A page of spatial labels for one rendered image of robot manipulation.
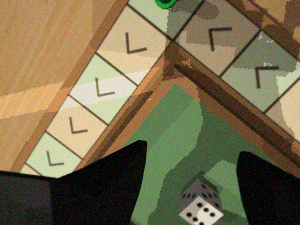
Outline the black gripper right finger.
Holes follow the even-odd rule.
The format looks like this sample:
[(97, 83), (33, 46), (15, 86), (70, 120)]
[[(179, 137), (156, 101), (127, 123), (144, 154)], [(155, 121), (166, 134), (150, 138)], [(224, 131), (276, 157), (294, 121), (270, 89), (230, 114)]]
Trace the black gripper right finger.
[(300, 179), (245, 151), (236, 173), (249, 225), (300, 225)]

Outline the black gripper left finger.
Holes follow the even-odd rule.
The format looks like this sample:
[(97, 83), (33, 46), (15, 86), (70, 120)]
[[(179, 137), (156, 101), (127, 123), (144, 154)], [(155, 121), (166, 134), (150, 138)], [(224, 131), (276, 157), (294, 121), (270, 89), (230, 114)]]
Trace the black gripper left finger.
[(0, 171), (0, 225), (129, 225), (147, 141), (59, 178)]

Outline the green game pawn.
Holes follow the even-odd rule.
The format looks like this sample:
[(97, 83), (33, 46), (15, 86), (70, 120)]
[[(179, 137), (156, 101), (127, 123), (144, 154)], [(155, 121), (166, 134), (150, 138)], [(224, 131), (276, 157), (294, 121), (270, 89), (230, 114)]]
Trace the green game pawn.
[(169, 9), (176, 3), (177, 0), (155, 0), (156, 4), (162, 9)]

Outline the white die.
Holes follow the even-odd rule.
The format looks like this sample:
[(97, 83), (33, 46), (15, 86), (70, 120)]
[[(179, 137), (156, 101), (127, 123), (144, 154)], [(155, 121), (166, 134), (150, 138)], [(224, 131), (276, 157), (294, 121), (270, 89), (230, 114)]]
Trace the white die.
[(212, 225), (223, 215), (220, 195), (200, 179), (180, 196), (179, 216), (191, 225)]

